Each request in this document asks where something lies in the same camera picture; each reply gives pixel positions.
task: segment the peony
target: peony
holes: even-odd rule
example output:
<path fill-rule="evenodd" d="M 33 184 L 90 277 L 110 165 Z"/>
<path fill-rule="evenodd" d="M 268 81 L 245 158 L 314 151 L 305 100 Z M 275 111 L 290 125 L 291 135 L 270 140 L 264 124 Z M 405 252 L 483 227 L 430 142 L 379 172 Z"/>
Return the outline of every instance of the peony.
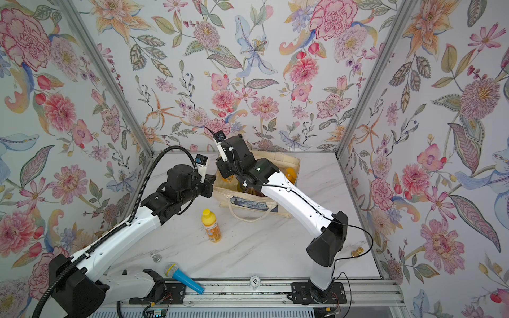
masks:
<path fill-rule="evenodd" d="M 310 82 L 318 74 L 319 68 L 317 61 L 311 57 L 300 59 L 293 66 L 290 78 L 296 84 Z"/>
<path fill-rule="evenodd" d="M 4 214 L 0 221 L 0 254 L 7 257 L 11 252 L 21 252 L 30 243 L 34 231 L 35 224 L 30 210 L 15 210 L 12 214 Z"/>
<path fill-rule="evenodd" d="M 69 97 L 62 94 L 51 94 L 44 105 L 46 118 L 59 131 L 70 131 L 76 120 L 76 109 Z"/>
<path fill-rule="evenodd" d="M 225 90 L 228 87 L 228 83 L 230 83 L 230 80 L 228 79 L 228 76 L 219 75 L 216 73 L 212 74 L 212 90 Z"/>
<path fill-rule="evenodd" d="M 3 9 L 0 15 L 0 44 L 9 58 L 34 71 L 46 67 L 51 43 L 41 23 L 18 9 Z"/>
<path fill-rule="evenodd" d="M 307 97 L 311 93 L 312 87 L 313 86 L 311 86 L 311 84 L 306 85 L 301 84 L 295 87 L 295 89 L 292 92 L 292 100 L 297 99 L 298 101 L 305 102 L 307 100 Z"/>
<path fill-rule="evenodd" d="M 209 121 L 205 127 L 212 130 L 213 132 L 223 131 L 225 135 L 228 135 L 230 133 L 230 124 L 225 123 L 224 119 L 214 119 Z M 206 135 L 213 137 L 212 133 L 208 129 L 203 129 Z"/>
<path fill-rule="evenodd" d="M 270 151 L 272 149 L 272 142 L 269 139 L 262 139 L 258 143 L 258 147 L 262 151 Z"/>
<path fill-rule="evenodd" d="M 217 91 L 212 97 L 212 103 L 219 109 L 228 109 L 235 102 L 235 95 L 228 91 Z"/>
<path fill-rule="evenodd" d="M 189 122 L 193 126 L 203 127 L 208 121 L 209 117 L 201 107 L 189 112 Z"/>
<path fill-rule="evenodd" d="M 356 54 L 367 37 L 367 31 L 360 25 L 355 25 L 343 32 L 334 42 L 334 58 L 336 62 L 347 59 Z"/>
<path fill-rule="evenodd" d="M 461 95 L 461 115 L 466 119 L 483 119 L 491 114 L 500 99 L 500 84 L 492 78 L 476 80 L 465 86 Z"/>
<path fill-rule="evenodd" d="M 444 167 L 441 158 L 440 150 L 437 144 L 434 143 L 417 156 L 417 162 L 422 164 L 428 171 L 436 171 Z"/>
<path fill-rule="evenodd" d="M 278 105 L 279 103 L 273 100 L 272 97 L 265 98 L 265 96 L 262 96 L 262 99 L 255 97 L 251 103 L 251 112 L 255 116 L 260 115 L 261 118 L 267 121 L 279 112 Z"/>
<path fill-rule="evenodd" d="M 392 159 L 385 157 L 384 155 L 378 156 L 373 161 L 373 173 L 382 179 L 387 178 L 390 167 L 392 166 Z"/>
<path fill-rule="evenodd" d="M 30 297 L 37 300 L 41 299 L 41 296 L 49 287 L 49 262 L 60 254 L 69 257 L 69 252 L 60 246 L 56 246 L 53 252 L 43 253 L 40 261 L 34 265 L 32 275 L 29 279 Z"/>
<path fill-rule="evenodd" d="M 111 109 L 103 110 L 101 112 L 102 127 L 101 131 L 110 136 L 113 142 L 119 140 L 120 135 L 120 115 L 118 108 L 113 105 Z"/>
<path fill-rule="evenodd" d="M 458 233 L 454 230 L 447 233 L 449 223 L 446 219 L 442 222 L 433 219 L 430 221 L 430 227 L 426 224 L 421 225 L 420 235 L 426 239 L 424 243 L 424 258 L 434 261 L 435 267 L 440 270 L 442 263 L 444 269 L 449 274 L 454 274 L 456 268 L 465 269 L 465 260 L 460 254 L 465 252 L 465 245 L 456 242 Z"/>
<path fill-rule="evenodd" d="M 374 208 L 371 212 L 371 221 L 375 227 L 375 231 L 383 235 L 390 235 L 390 229 L 392 223 L 390 222 L 389 216 L 380 209 Z"/>
<path fill-rule="evenodd" d="M 55 198 L 59 199 L 63 196 L 63 205 L 72 203 L 72 198 L 74 196 L 87 193 L 87 188 L 85 186 L 88 180 L 82 180 L 87 176 L 87 173 L 84 170 L 80 170 L 77 164 L 72 165 L 70 169 L 68 167 L 62 167 L 60 171 L 62 174 L 57 172 L 54 175 L 55 179 L 58 181 L 51 182 L 48 188 L 53 189 L 53 196 Z"/>
<path fill-rule="evenodd" d="M 219 44 L 219 33 L 210 22 L 201 22 L 193 31 L 196 40 L 205 48 L 213 49 Z"/>
<path fill-rule="evenodd" d="M 391 189 L 390 184 L 385 182 L 382 178 L 376 178 L 372 183 L 373 201 L 378 206 L 387 211 L 392 207 L 392 195 L 394 192 Z"/>
<path fill-rule="evenodd" d="M 72 48 L 71 42 L 61 37 L 53 37 L 51 42 L 51 59 L 65 76 L 76 81 L 79 71 L 79 59 Z"/>
<path fill-rule="evenodd" d="M 336 38 L 352 25 L 356 14 L 357 3 L 352 0 L 321 0 L 313 11 L 310 30 L 316 30 L 317 39 Z"/>
<path fill-rule="evenodd" d="M 412 195 L 424 194 L 430 187 L 430 176 L 417 163 L 403 168 L 403 185 Z"/>
<path fill-rule="evenodd" d="M 1 282 L 0 317 L 18 317 L 19 313 L 26 307 L 28 297 L 28 277 Z"/>
<path fill-rule="evenodd" d="M 90 133 L 90 130 L 88 130 L 87 125 L 83 119 L 79 119 L 78 123 L 74 124 L 72 128 L 72 137 L 78 146 L 89 143 L 93 140 L 92 134 Z"/>

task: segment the blue microphone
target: blue microphone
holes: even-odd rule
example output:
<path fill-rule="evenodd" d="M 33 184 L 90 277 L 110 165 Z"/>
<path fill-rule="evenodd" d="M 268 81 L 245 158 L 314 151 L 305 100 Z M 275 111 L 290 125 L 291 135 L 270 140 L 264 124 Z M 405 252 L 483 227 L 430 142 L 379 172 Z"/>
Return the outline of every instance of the blue microphone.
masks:
<path fill-rule="evenodd" d="M 187 277 L 186 274 L 182 273 L 177 264 L 175 263 L 168 264 L 164 271 L 167 277 L 178 280 L 179 282 L 183 283 L 184 285 L 191 288 L 200 295 L 203 294 L 204 288 L 195 283 L 194 280 L 192 280 L 191 278 Z"/>

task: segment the vent grille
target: vent grille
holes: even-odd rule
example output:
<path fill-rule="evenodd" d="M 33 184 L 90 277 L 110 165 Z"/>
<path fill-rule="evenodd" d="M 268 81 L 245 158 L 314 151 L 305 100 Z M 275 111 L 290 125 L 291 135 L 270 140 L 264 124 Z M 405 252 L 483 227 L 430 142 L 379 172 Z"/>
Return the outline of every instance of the vent grille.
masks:
<path fill-rule="evenodd" d="M 143 308 L 122 309 L 124 318 L 141 318 Z M 165 318 L 315 318 L 312 308 L 170 308 Z M 97 310 L 90 318 L 117 318 L 114 308 Z"/>

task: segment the yellow plastic bottle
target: yellow plastic bottle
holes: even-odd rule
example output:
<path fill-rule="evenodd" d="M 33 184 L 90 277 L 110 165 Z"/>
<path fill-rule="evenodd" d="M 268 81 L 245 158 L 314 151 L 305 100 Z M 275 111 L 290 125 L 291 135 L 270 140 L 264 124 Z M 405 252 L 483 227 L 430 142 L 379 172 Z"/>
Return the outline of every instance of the yellow plastic bottle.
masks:
<path fill-rule="evenodd" d="M 217 224 L 216 215 L 210 212 L 209 209 L 203 210 L 202 223 L 205 226 L 209 240 L 214 243 L 219 242 L 221 240 L 221 231 L 219 230 L 219 224 Z"/>

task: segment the marble tabletop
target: marble tabletop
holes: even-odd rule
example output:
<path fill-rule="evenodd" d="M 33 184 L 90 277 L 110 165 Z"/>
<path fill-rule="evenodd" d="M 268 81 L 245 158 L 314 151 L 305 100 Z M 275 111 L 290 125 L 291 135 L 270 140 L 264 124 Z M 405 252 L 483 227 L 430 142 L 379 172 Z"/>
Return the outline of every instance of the marble tabletop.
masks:
<path fill-rule="evenodd" d="M 217 153 L 209 157 L 207 173 L 216 172 Z M 349 224 L 360 226 L 336 158 L 331 153 L 292 153 L 301 160 L 297 186 L 317 203 L 332 212 L 343 211 Z M 189 164 L 184 154 L 167 154 L 155 168 L 144 197 L 155 192 L 166 181 L 166 171 L 176 164 Z M 208 240 L 201 223 L 203 209 L 217 216 L 222 234 L 218 243 Z M 258 217 L 258 212 L 236 209 L 240 216 Z M 182 215 L 174 216 L 159 229 L 149 233 L 123 254 L 109 269 L 108 275 L 121 274 L 124 269 L 134 273 L 152 268 L 164 277 L 164 267 L 176 262 L 193 278 L 303 278 L 311 273 L 312 260 L 306 253 L 311 235 L 295 218 L 269 215 L 248 223 L 234 218 L 228 208 L 220 208 L 214 199 L 198 197 Z M 336 257 L 350 256 L 357 247 L 369 248 L 364 232 L 348 228 L 346 242 Z M 149 256 L 162 256 L 155 263 Z M 335 274 L 345 272 L 349 278 L 379 279 L 380 274 L 371 254 L 338 261 Z"/>

